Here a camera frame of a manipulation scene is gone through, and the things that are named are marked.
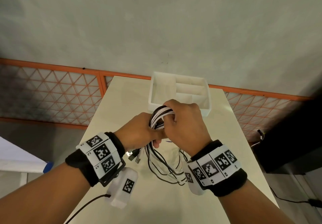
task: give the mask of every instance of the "left hand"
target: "left hand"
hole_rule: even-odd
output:
[[[125,151],[142,148],[151,141],[153,146],[158,148],[161,140],[167,138],[164,129],[156,130],[149,127],[151,115],[142,112],[114,133],[123,144]]]

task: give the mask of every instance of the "right hand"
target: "right hand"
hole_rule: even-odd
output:
[[[164,116],[164,131],[180,149],[192,157],[212,141],[197,104],[182,104],[171,99],[163,105],[175,113]]]

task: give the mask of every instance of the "white tray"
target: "white tray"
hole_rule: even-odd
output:
[[[165,101],[199,105],[202,116],[211,111],[210,91],[206,79],[186,75],[154,72],[151,78],[148,110],[154,111]]]

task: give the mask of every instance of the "orange metal frame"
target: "orange metal frame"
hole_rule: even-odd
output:
[[[104,96],[104,94],[107,91],[105,76],[113,77],[116,75],[116,76],[125,76],[125,77],[151,80],[150,76],[133,75],[133,74],[127,74],[127,73],[113,72],[113,71],[92,70],[92,69],[79,68],[79,67],[50,65],[50,64],[35,63],[35,62],[28,62],[28,61],[21,61],[21,60],[12,60],[12,59],[3,59],[3,58],[0,58],[0,64],[95,75],[97,78],[98,84],[99,84],[99,90],[100,90],[102,97]],[[265,97],[272,97],[272,98],[278,98],[278,99],[287,99],[287,100],[295,100],[295,101],[305,101],[305,100],[310,99],[309,97],[303,97],[303,96],[263,92],[263,91],[256,91],[256,90],[249,90],[249,89],[242,89],[242,88],[231,88],[231,87],[217,86],[217,85],[209,85],[209,87],[223,89],[223,91],[225,91],[225,92],[248,94],[248,95],[255,95],[255,96],[265,96]],[[30,123],[30,124],[46,124],[46,125],[53,125],[53,126],[66,127],[66,128],[78,128],[78,129],[86,129],[87,128],[87,126],[81,126],[81,125],[38,122],[38,121],[9,119],[9,118],[0,118],[0,121]]]

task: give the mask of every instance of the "hand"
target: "hand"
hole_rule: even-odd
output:
[[[180,149],[192,157],[212,141],[197,104],[171,99],[164,105],[175,113],[163,117],[165,133]]]
[[[167,138],[164,129],[155,130],[149,127],[150,117],[151,114],[142,112],[114,133],[123,144],[125,151],[142,148],[151,141],[153,146],[158,148],[161,139]]]

